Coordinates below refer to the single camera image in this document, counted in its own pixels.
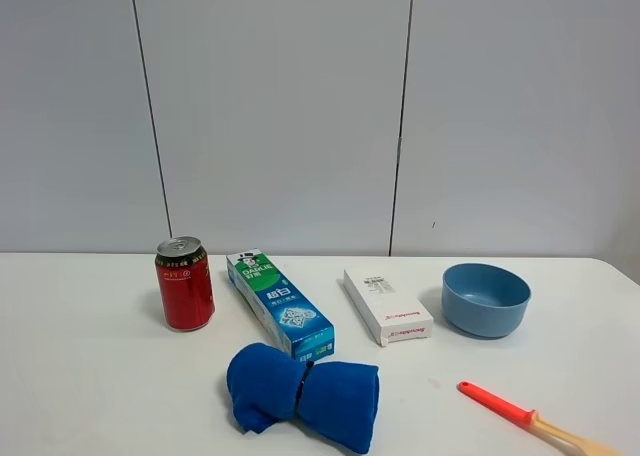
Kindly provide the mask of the blue bowl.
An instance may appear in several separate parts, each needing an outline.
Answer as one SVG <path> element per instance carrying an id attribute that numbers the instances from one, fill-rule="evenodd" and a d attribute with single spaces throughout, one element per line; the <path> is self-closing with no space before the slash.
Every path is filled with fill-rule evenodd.
<path id="1" fill-rule="evenodd" d="M 520 276 L 483 263 L 461 263 L 442 276 L 444 318 L 459 330 L 484 339 L 513 333 L 521 324 L 532 291 Z"/>

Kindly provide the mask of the green blue toothpaste box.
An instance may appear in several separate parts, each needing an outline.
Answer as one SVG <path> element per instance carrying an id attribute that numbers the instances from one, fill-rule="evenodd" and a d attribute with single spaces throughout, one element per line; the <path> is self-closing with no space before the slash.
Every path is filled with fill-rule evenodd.
<path id="1" fill-rule="evenodd" d="M 300 362 L 335 351 L 335 329 L 322 312 L 259 249 L 228 255 L 227 272 L 275 346 Z"/>

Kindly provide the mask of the white cardboard box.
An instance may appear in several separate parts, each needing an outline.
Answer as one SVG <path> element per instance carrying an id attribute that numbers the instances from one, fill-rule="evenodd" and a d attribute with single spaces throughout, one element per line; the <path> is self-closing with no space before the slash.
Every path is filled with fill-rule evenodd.
<path id="1" fill-rule="evenodd" d="M 379 346 L 432 336 L 431 313 L 387 274 L 347 268 L 343 286 Z"/>

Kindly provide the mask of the black band on towel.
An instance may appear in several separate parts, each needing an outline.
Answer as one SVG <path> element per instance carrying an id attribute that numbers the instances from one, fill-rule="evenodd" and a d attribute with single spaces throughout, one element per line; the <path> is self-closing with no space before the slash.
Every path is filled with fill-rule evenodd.
<path id="1" fill-rule="evenodd" d="M 299 415 L 299 405 L 300 405 L 300 401 L 301 401 L 302 394 L 303 394 L 303 391 L 304 391 L 304 386 L 306 384 L 306 380 L 307 380 L 307 378 L 308 378 L 313 366 L 314 366 L 314 362 L 311 361 L 311 360 L 307 361 L 306 364 L 305 364 L 305 370 L 304 370 L 304 373 L 303 373 L 303 375 L 301 377 L 301 380 L 299 382 L 299 385 L 297 387 L 297 391 L 296 391 L 296 394 L 295 394 L 295 403 L 294 403 L 294 415 L 295 416 Z"/>

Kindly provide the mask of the red soda can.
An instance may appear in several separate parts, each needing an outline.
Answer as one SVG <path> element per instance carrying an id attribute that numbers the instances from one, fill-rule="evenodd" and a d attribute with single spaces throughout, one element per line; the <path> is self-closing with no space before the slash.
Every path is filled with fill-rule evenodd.
<path id="1" fill-rule="evenodd" d="M 215 306 L 207 252 L 193 236 L 158 245 L 156 274 L 167 324 L 177 331 L 207 325 Z"/>

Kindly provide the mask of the blue rolled towel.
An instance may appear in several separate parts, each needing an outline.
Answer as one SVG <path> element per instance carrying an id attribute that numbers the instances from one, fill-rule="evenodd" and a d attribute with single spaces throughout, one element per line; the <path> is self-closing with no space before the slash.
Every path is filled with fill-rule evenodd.
<path id="1" fill-rule="evenodd" d="M 264 343 L 240 350 L 226 372 L 238 425 L 245 432 L 260 434 L 276 423 L 299 420 L 352 452 L 368 453 L 379 407 L 379 368 L 342 361 L 314 362 L 299 415 L 295 416 L 295 394 L 305 364 Z"/>

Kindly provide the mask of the red handled wooden spatula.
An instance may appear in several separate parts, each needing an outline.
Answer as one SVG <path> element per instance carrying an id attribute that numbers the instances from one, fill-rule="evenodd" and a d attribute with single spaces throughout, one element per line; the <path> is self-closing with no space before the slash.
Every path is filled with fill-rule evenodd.
<path id="1" fill-rule="evenodd" d="M 545 421 L 536 410 L 522 409 L 491 392 L 468 381 L 457 385 L 459 392 L 474 400 L 507 421 L 537 436 L 550 437 L 552 440 L 573 447 L 582 455 L 620 455 L 620 452 L 604 444 L 570 433 Z"/>

